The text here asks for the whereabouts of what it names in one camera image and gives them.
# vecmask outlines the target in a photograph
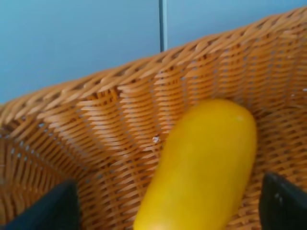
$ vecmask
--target yellow squash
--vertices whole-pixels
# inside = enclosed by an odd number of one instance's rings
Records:
[[[165,142],[134,230],[222,230],[237,212],[253,166],[256,125],[245,108],[208,100]]]

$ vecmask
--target black plastic piece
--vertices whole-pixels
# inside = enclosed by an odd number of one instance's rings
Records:
[[[307,194],[282,176],[267,173],[259,213],[263,230],[307,230]]]
[[[65,181],[4,226],[5,230],[79,230],[81,213],[74,181]]]

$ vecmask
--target small white speck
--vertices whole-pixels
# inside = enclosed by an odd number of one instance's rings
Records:
[[[158,143],[160,140],[160,138],[158,136],[153,137],[153,142],[154,143]]]

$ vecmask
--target blue wall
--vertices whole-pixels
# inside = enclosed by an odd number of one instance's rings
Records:
[[[158,0],[2,0],[0,103],[159,51]]]
[[[307,0],[164,1],[164,41],[168,48],[307,4]]]

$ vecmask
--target basket weave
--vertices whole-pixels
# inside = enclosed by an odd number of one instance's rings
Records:
[[[73,178],[84,229],[131,228],[169,130],[215,97],[244,105],[258,121],[254,173],[229,228],[259,229],[264,171],[307,189],[307,8],[5,104],[0,224]]]

